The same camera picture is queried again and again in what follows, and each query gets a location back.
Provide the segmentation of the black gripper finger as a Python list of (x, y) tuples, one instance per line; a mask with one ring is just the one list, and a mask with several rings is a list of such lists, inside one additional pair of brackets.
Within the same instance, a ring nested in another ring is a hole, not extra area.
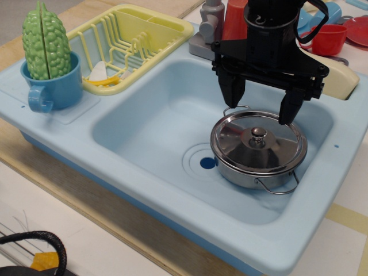
[(305, 91), (300, 89), (286, 90), (279, 110), (279, 123), (291, 124), (302, 107)]
[(221, 71), (218, 82), (226, 105), (230, 108), (237, 107), (245, 92), (246, 82), (243, 78)]

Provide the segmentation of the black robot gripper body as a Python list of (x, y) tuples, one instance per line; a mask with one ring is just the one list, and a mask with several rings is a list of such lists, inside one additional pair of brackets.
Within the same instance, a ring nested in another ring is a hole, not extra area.
[[(245, 81), (279, 89), (305, 91), (304, 99), (319, 98), (329, 69), (302, 53), (297, 42), (311, 41), (323, 26), (301, 37), (297, 26), (304, 1), (248, 1), (244, 8), (247, 38), (215, 41), (213, 70), (237, 75)], [(323, 1), (311, 4), (325, 14)]]

